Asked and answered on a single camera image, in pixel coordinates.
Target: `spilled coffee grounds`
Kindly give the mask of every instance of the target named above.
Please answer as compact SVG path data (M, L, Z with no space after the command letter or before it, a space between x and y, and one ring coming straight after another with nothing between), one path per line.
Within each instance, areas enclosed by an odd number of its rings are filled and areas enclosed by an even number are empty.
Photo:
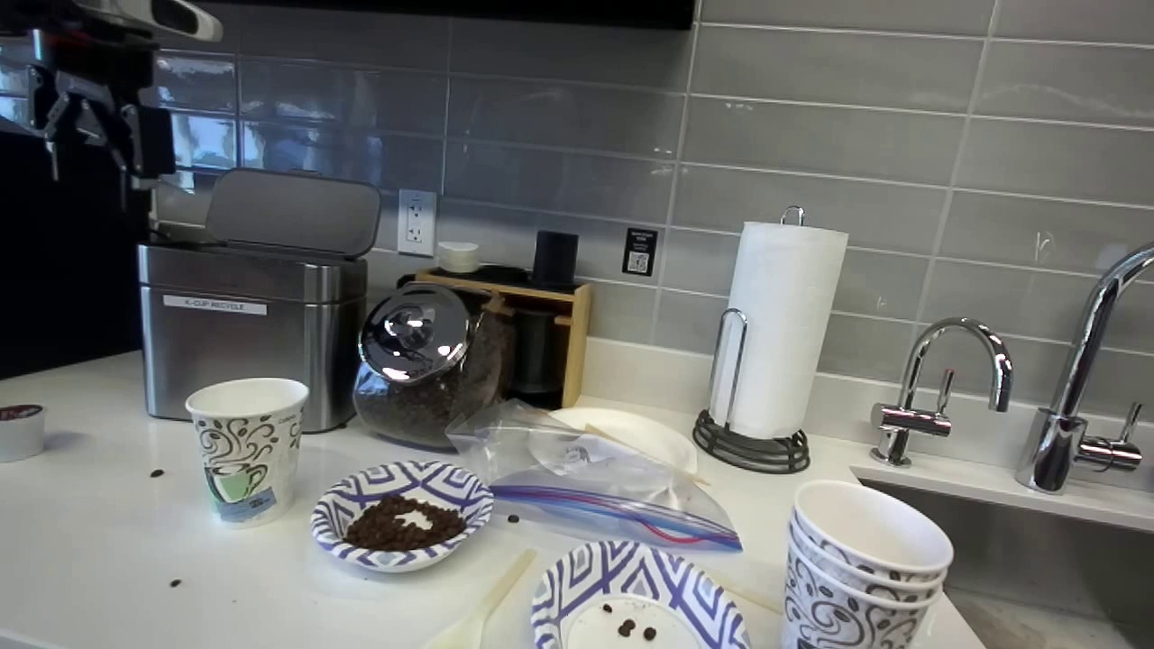
M452 542L462 529L464 519L458 512L390 493L360 512L347 542L357 548L408 551Z

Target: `white countertop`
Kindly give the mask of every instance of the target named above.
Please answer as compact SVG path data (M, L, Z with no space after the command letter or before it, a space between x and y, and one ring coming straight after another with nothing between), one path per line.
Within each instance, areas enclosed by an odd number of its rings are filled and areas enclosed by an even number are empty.
M0 647L203 649L203 647L397 647L458 619L518 548L540 567L584 539L495 519L462 554L408 578L364 578L317 551L305 512L336 481L429 458L337 430L302 440L294 510L266 528L228 528L205 503L186 423L144 414L141 358L108 358L0 381L0 403L45 408L45 451L0 465ZM775 647L781 528L803 481L851 481L864 442L815 438L799 475L754 475L699 454L704 488L727 510L747 551L687 554L733 587L754 649ZM531 647L524 579L495 614L495 649ZM917 647L979 647L936 599Z

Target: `faucet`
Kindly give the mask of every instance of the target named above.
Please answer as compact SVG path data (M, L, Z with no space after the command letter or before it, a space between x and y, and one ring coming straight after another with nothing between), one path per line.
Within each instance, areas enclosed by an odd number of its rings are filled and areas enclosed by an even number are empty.
M907 432L925 432L925 438L949 438L950 432L950 423L946 418L950 370L946 370L946 378L940 378L940 394L936 394L936 408L932 410L913 408L917 370L922 368L922 358L931 354L931 345L950 327L968 333L988 354L988 366L991 366L988 408L991 410L1006 410L1010 408L1012 362L1010 362L1010 349L1006 349L1001 337L996 337L988 325L979 325L973 316L932 321L925 333L917 337L917 343L907 349L897 403L875 403L872 408L872 424L887 432L887 440L878 440L872 448L872 458L884 458L890 465L907 465L907 454L906 454Z
M1039 408L1033 432L1025 448L1016 481L1033 491L1059 491L1074 462L1093 462L1101 470L1134 470L1144 451L1128 442L1140 408L1128 410L1116 440L1085 440L1085 418L1079 414L1081 391L1090 381L1093 362L1102 345L1116 295L1154 265L1154 241L1126 251L1090 293L1081 325L1069 338L1066 368L1055 381L1051 403Z

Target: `patterned plate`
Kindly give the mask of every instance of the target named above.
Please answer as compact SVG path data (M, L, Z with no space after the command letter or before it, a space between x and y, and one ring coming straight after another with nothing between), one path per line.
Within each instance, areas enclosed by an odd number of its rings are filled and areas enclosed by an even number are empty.
M747 649L734 603L681 554L598 542L551 563L532 590L532 649Z
M411 548L411 551L371 551L371 548L353 548L347 543L347 529L360 519L364 510L378 506L387 493L429 503L437 510L453 510L464 519L464 534L429 543L429 548ZM371 572L411 572L443 563L453 554L474 529L482 529L495 516L495 493L464 470L443 465L443 462L393 462L393 465L375 465L357 475L347 475L336 483L310 516L314 542Z

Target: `ziploc bag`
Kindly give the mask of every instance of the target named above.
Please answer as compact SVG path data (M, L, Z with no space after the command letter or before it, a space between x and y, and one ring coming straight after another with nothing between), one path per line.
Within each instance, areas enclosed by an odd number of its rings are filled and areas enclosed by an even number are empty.
M448 430L497 503L558 528L678 551L739 551L723 510L681 470L659 465L549 410L504 399Z

